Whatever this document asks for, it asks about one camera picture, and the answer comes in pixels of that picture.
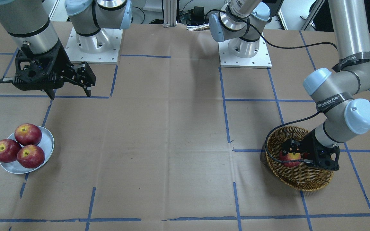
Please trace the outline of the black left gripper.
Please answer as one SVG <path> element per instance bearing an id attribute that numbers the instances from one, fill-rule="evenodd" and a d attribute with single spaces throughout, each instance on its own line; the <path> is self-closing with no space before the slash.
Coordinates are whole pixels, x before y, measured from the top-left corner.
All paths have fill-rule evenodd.
<path id="1" fill-rule="evenodd" d="M 337 171 L 339 169 L 340 148 L 337 145 L 332 147 L 323 146 L 317 141 L 314 131 L 306 135 L 302 140 L 290 138 L 282 143 L 283 153 L 300 153 L 300 160 L 281 161 L 282 163 L 299 161 L 309 167 Z"/>

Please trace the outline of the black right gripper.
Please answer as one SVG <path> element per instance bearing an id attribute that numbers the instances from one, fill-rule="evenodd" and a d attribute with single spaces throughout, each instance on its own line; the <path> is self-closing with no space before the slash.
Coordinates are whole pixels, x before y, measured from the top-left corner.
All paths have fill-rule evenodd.
<path id="1" fill-rule="evenodd" d="M 91 97 L 91 88 L 96 85 L 96 76 L 87 62 L 73 65 L 62 43 L 56 44 L 47 52 L 34 54 L 31 44 L 22 44 L 15 58 L 15 76 L 12 84 L 20 90 L 43 90 L 55 99 L 55 90 L 64 83 L 83 88 Z"/>

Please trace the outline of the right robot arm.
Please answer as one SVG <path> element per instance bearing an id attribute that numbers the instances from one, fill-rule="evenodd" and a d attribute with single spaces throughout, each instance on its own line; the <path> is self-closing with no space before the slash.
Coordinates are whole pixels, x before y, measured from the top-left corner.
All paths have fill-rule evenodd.
<path id="1" fill-rule="evenodd" d="M 111 45 L 106 29 L 128 29 L 130 0 L 66 0 L 65 9 L 81 51 L 94 54 Z M 0 0 L 0 23 L 17 44 L 15 75 L 11 83 L 22 91 L 40 90 L 51 99 L 64 83 L 83 88 L 87 97 L 96 76 L 86 61 L 73 65 L 41 0 Z"/>

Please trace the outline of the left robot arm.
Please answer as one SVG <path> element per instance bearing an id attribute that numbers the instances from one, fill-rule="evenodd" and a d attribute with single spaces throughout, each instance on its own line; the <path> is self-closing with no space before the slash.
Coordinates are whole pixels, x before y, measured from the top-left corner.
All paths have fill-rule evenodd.
<path id="1" fill-rule="evenodd" d="M 340 144 L 370 130 L 370 102 L 354 99 L 370 90 L 370 39 L 363 0 L 328 0 L 337 42 L 338 64 L 331 72 L 320 68 L 309 74 L 303 86 L 316 104 L 316 114 L 275 127 L 265 141 L 267 156 L 284 165 L 302 162 L 309 167 L 330 171 L 339 169 Z M 209 27 L 215 41 L 240 39 L 257 44 L 262 36 L 260 24 L 269 18 L 269 8 L 262 0 L 231 0 L 221 10 L 210 14 Z M 327 120 L 304 136 L 302 141 L 289 138 L 282 143 L 279 158 L 268 148 L 270 135 L 277 129 L 308 120 L 323 113 Z M 292 154 L 298 159 L 283 159 Z"/>

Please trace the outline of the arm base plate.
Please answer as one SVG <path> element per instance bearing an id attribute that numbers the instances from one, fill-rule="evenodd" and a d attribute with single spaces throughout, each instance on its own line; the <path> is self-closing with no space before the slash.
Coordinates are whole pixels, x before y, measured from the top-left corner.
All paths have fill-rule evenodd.
<path id="1" fill-rule="evenodd" d="M 271 68 L 266 42 L 259 38 L 254 42 L 233 38 L 219 42 L 220 66 L 230 68 Z"/>
<path id="2" fill-rule="evenodd" d="M 117 64 L 124 30 L 103 28 L 96 35 L 86 37 L 72 28 L 65 46 L 72 63 Z"/>

